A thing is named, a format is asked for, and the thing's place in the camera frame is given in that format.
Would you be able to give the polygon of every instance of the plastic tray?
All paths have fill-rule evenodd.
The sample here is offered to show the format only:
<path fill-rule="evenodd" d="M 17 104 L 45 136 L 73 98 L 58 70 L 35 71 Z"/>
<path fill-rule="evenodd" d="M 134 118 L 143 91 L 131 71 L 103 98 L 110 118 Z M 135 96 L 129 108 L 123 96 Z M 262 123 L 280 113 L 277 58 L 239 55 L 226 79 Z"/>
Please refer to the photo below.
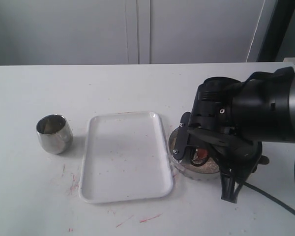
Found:
<path fill-rule="evenodd" d="M 158 198 L 173 187 L 160 116 L 97 116 L 88 123 L 80 197 L 88 203 Z"/>

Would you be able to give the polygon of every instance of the metal cup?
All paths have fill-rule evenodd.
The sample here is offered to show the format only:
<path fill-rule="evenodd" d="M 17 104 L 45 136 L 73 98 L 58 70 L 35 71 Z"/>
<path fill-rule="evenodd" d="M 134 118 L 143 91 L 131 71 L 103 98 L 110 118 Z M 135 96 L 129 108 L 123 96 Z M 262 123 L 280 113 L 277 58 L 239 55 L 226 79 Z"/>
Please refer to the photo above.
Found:
<path fill-rule="evenodd" d="M 64 116 L 54 114 L 42 118 L 37 123 L 36 131 L 46 152 L 59 154 L 72 144 L 72 131 Z"/>

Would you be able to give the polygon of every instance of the cup rim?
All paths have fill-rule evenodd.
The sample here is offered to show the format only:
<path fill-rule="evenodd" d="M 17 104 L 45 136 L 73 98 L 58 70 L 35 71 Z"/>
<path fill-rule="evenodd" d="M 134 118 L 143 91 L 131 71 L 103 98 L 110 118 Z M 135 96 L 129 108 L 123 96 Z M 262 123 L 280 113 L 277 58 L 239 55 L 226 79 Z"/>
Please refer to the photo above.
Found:
<path fill-rule="evenodd" d="M 38 127 L 38 125 L 40 124 L 40 122 L 42 122 L 44 119 L 46 119 L 46 118 L 48 118 L 48 117 L 56 117 L 56 116 L 57 116 L 57 117 L 61 117 L 61 118 L 63 119 L 63 121 L 64 121 L 64 123 L 63 123 L 63 127 L 62 127 L 60 130 L 57 130 L 57 131 L 55 131 L 55 132 L 53 132 L 53 133 L 50 133 L 50 134 L 44 134 L 44 133 L 42 133 L 41 131 L 39 131 L 40 128 Z M 36 131 L 37 131 L 40 135 L 53 135 L 53 134 L 56 134 L 56 133 L 58 133 L 59 131 L 61 131 L 61 130 L 65 127 L 66 123 L 67 123 L 67 120 L 65 119 L 65 117 L 64 117 L 63 115 L 59 115 L 59 114 L 51 114 L 51 115 L 47 115 L 47 116 L 43 117 L 42 119 L 40 119 L 40 120 L 37 122 L 37 124 L 36 124 Z"/>

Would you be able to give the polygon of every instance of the white cabinet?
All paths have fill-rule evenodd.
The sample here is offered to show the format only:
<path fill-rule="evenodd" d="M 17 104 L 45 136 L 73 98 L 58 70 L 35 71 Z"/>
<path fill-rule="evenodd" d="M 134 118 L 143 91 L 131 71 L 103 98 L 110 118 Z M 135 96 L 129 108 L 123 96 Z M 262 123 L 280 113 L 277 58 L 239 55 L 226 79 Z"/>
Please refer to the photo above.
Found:
<path fill-rule="evenodd" d="M 0 64 L 255 61 L 276 0 L 0 0 Z"/>

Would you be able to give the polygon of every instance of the table surface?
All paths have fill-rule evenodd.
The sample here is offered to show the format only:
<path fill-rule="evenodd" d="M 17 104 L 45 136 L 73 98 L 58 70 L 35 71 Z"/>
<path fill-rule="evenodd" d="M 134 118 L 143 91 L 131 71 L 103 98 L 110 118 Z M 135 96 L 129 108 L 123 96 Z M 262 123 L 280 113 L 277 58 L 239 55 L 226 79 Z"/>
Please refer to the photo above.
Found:
<path fill-rule="evenodd" d="M 204 79 L 246 80 L 290 62 L 167 65 L 0 66 L 0 236 L 295 235 L 295 216 L 244 187 L 222 201 L 218 179 L 194 181 L 174 169 L 162 199 L 90 205 L 78 196 L 87 121 L 100 114 L 155 111 L 166 137 L 190 111 Z M 46 153 L 35 133 L 48 114 L 64 115 L 70 150 Z M 264 143 L 270 164 L 249 182 L 295 208 L 294 144 Z"/>

